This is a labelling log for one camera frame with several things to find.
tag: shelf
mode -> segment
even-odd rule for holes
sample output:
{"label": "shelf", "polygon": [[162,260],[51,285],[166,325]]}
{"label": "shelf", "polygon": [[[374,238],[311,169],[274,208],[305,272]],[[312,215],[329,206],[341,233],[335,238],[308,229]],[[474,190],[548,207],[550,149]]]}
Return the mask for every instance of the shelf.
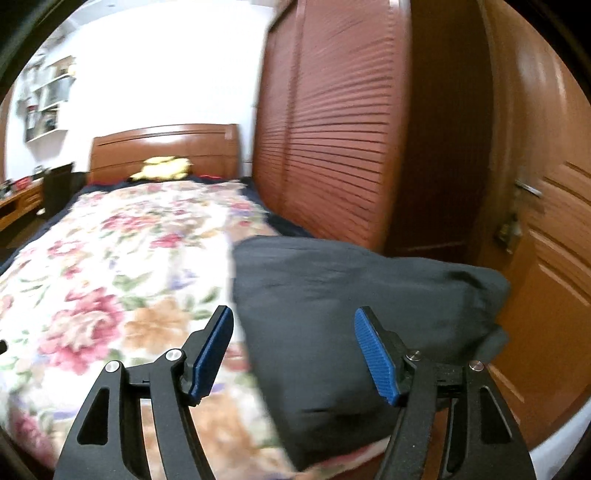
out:
{"label": "shelf", "polygon": [[33,137],[30,140],[27,140],[26,143],[31,143],[31,142],[34,142],[35,140],[39,140],[40,138],[46,137],[47,135],[50,135],[53,132],[67,132],[67,129],[65,129],[65,128],[54,128],[53,130],[49,130],[49,132],[45,132],[44,134],[37,135],[36,137]]}
{"label": "shelf", "polygon": [[75,77],[73,75],[70,75],[69,73],[64,73],[63,75],[60,75],[59,77],[55,77],[54,79],[51,79],[49,82],[45,82],[44,84],[35,87],[33,89],[33,92],[38,92],[39,90],[41,90],[43,87],[46,87],[50,83],[53,83],[53,82],[56,82],[58,80],[65,79],[65,78],[68,78],[68,77],[69,78],[72,78],[72,79],[75,79]]}
{"label": "shelf", "polygon": [[65,102],[65,100],[60,100],[59,102],[54,102],[51,105],[47,105],[43,108],[38,109],[37,112],[45,112],[46,110],[51,110],[53,108],[59,107],[64,102]]}

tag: black chair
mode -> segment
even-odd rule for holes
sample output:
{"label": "black chair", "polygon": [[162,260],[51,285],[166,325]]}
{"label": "black chair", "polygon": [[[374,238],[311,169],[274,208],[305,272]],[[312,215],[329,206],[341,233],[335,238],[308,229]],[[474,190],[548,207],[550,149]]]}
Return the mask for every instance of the black chair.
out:
{"label": "black chair", "polygon": [[59,213],[72,198],[72,163],[47,170],[43,175],[44,217]]}

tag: wall shelf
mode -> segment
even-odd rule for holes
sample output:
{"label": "wall shelf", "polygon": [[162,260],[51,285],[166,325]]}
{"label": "wall shelf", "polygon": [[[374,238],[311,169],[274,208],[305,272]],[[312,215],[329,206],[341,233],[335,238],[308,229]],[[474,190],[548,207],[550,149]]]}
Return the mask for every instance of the wall shelf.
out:
{"label": "wall shelf", "polygon": [[75,58],[58,60],[43,68],[38,76],[45,80],[33,88],[34,109],[27,112],[25,142],[30,143],[50,133],[67,131],[67,103],[74,80]]}
{"label": "wall shelf", "polygon": [[34,142],[39,140],[40,138],[46,137],[47,135],[52,134],[53,132],[67,132],[67,128],[54,128],[53,130],[49,130],[49,132],[42,133],[41,135],[37,135],[30,140],[27,140],[27,143]]}
{"label": "wall shelf", "polygon": [[43,87],[46,87],[50,83],[56,82],[61,79],[66,79],[66,78],[71,78],[73,80],[76,80],[76,77],[74,77],[71,73],[64,73],[63,75],[60,75],[59,77],[55,77],[54,79],[49,80],[49,82],[45,82],[43,85],[39,85],[39,86],[35,87],[33,89],[33,92],[38,92],[39,90],[41,90]]}

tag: door handle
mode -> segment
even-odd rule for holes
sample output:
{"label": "door handle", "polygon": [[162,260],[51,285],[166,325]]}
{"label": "door handle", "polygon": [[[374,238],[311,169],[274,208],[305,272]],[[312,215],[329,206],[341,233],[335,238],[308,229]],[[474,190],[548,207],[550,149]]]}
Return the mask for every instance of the door handle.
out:
{"label": "door handle", "polygon": [[517,188],[519,188],[520,190],[523,190],[523,191],[525,191],[527,193],[531,193],[532,195],[535,195],[539,199],[543,197],[543,194],[542,194],[541,191],[539,191],[538,189],[533,188],[532,186],[528,185],[527,183],[523,183],[521,180],[516,180],[515,181],[515,186]]}

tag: metal screw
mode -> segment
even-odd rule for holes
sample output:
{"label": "metal screw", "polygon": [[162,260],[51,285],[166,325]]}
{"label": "metal screw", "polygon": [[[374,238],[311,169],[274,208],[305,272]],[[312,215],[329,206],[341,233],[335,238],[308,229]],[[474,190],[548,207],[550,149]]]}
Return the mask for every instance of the metal screw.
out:
{"label": "metal screw", "polygon": [[468,365],[475,372],[482,372],[484,370],[484,364],[482,362],[478,361],[478,360],[470,360],[468,362]]}
{"label": "metal screw", "polygon": [[173,348],[172,350],[169,350],[168,352],[166,352],[166,360],[170,360],[171,362],[178,360],[182,356],[183,356],[183,351],[179,350],[178,348]]}
{"label": "metal screw", "polygon": [[105,370],[107,370],[110,374],[116,372],[119,368],[119,362],[117,360],[111,360],[108,364],[105,365]]}
{"label": "metal screw", "polygon": [[418,350],[409,350],[407,352],[407,358],[411,362],[418,362],[422,357],[423,356],[422,356],[421,352],[419,352]]}

